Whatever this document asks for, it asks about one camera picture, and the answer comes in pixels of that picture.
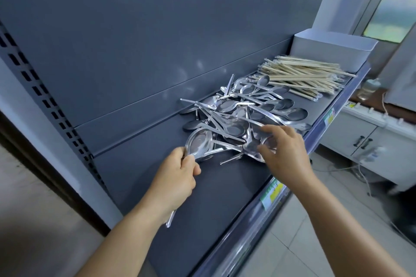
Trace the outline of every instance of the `forearm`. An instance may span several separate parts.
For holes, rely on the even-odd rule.
[[[336,276],[409,276],[317,178],[294,194]]]
[[[140,204],[105,238],[76,277],[137,277],[159,220]]]

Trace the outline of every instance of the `hand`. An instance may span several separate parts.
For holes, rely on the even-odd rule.
[[[276,179],[294,192],[302,190],[304,186],[315,180],[316,176],[300,134],[289,126],[265,125],[261,129],[272,133],[276,139],[276,154],[265,145],[258,147],[258,151]]]
[[[167,156],[138,204],[148,207],[159,225],[165,223],[172,211],[191,195],[196,185],[194,176],[201,173],[194,156],[189,155],[182,160],[184,151],[184,147],[178,147]]]

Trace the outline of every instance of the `clear jar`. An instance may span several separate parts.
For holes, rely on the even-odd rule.
[[[361,89],[358,91],[357,97],[361,101],[365,101],[370,96],[380,88],[382,84],[380,83],[379,79],[368,79],[364,84],[361,86]]]

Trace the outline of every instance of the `pile of chopsticks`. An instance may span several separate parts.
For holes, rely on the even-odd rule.
[[[273,61],[265,59],[259,65],[258,73],[252,76],[259,79],[269,75],[271,85],[287,85],[290,92],[317,101],[322,93],[334,95],[344,85],[340,82],[345,77],[356,75],[342,71],[339,64],[329,64],[315,60],[301,59],[291,56],[276,56]]]

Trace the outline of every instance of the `person's left hand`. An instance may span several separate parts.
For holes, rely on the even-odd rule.
[[[182,160],[184,151],[184,147],[178,147],[166,157],[139,203],[152,211],[160,225],[191,195],[196,185],[194,176],[201,173],[194,156]]]

